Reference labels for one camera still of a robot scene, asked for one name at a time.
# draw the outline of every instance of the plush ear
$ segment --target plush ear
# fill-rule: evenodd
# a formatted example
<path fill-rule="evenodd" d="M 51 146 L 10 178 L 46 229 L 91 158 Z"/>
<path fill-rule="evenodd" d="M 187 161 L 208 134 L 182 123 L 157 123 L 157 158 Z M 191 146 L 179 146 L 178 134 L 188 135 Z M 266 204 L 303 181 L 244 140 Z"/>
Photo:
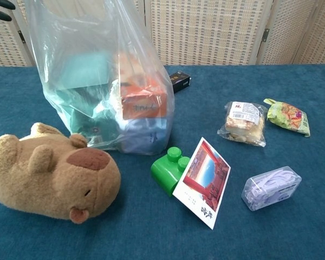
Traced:
<path fill-rule="evenodd" d="M 58 129 L 45 125 L 44 123 L 35 123 L 31 127 L 31 134 L 32 136 L 40 135 L 40 134 L 61 134 L 63 135 Z"/>
<path fill-rule="evenodd" d="M 28 171 L 30 173 L 42 173 L 52 170 L 53 149 L 49 145 L 37 146 L 29 159 Z"/>
<path fill-rule="evenodd" d="M 82 224 L 89 218 L 88 210 L 79 210 L 79 209 L 71 209 L 70 210 L 70 219 L 75 224 Z"/>
<path fill-rule="evenodd" d="M 72 134 L 70 140 L 73 147 L 86 148 L 88 145 L 87 139 L 81 134 Z"/>
<path fill-rule="evenodd" d="M 16 163 L 20 149 L 19 139 L 11 134 L 0 136 L 0 169 L 8 170 Z"/>

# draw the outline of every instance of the blue tablecloth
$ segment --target blue tablecloth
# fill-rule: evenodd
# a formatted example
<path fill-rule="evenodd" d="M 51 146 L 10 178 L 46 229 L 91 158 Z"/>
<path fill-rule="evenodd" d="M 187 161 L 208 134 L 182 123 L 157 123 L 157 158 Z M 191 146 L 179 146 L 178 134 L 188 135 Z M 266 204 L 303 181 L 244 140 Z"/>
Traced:
<path fill-rule="evenodd" d="M 167 67 L 192 76 L 175 95 L 169 146 L 191 156 L 204 137 L 232 167 L 212 231 L 152 179 L 157 156 L 111 152 L 122 173 L 116 201 L 82 225 L 0 204 L 0 259 L 325 259 L 325 65 Z M 266 123 L 265 148 L 217 135 L 229 101 L 285 101 L 308 115 L 311 137 Z M 45 100 L 36 68 L 0 68 L 0 135 L 44 122 L 68 135 Z M 245 181 L 289 165 L 302 182 L 293 197 L 256 212 Z"/>

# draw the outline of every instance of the red torii gate picture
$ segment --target red torii gate picture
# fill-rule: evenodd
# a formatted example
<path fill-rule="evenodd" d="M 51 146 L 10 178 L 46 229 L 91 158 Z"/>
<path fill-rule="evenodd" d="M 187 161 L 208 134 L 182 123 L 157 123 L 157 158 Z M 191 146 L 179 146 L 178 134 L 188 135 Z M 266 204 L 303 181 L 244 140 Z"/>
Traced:
<path fill-rule="evenodd" d="M 200 172 L 206 156 L 209 156 L 214 162 L 214 178 L 213 181 L 207 185 L 207 187 L 204 187 L 195 181 L 195 179 Z M 203 141 L 196 155 L 196 160 L 193 161 L 193 164 L 191 165 L 183 182 L 188 187 L 200 193 L 207 205 L 216 212 L 228 172 L 229 167 L 226 162 L 222 160 L 222 158 L 215 156 L 212 149 L 206 142 Z"/>

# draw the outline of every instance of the black object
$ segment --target black object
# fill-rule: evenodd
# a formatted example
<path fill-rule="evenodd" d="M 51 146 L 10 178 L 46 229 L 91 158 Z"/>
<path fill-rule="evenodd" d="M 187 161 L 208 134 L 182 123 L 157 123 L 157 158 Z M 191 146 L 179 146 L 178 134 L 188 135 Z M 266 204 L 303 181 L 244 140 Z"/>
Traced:
<path fill-rule="evenodd" d="M 170 75 L 170 79 L 172 81 L 174 93 L 177 93 L 182 89 L 189 87 L 191 80 L 189 75 L 183 73 L 180 70 Z"/>
<path fill-rule="evenodd" d="M 6 8 L 6 9 L 10 9 L 10 10 L 15 10 L 16 9 L 15 5 L 12 4 L 8 0 L 0 0 L 0 7 Z M 7 22 L 11 22 L 12 21 L 12 18 L 8 14 L 5 14 L 4 12 L 1 12 L 0 11 L 0 20 L 7 21 Z"/>

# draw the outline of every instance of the cookie package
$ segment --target cookie package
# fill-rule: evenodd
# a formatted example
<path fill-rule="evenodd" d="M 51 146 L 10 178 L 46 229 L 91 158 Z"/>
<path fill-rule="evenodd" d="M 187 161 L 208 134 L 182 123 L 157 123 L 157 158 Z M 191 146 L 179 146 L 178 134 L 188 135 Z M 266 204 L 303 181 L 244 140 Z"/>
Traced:
<path fill-rule="evenodd" d="M 231 141 L 266 146 L 264 128 L 267 108 L 255 103 L 231 101 L 225 109 L 225 124 L 218 130 L 218 135 Z"/>
<path fill-rule="evenodd" d="M 310 137 L 308 119 L 304 111 L 290 104 L 277 102 L 273 99 L 265 99 L 264 103 L 271 105 L 267 118 L 273 124 L 304 134 L 305 137 Z"/>

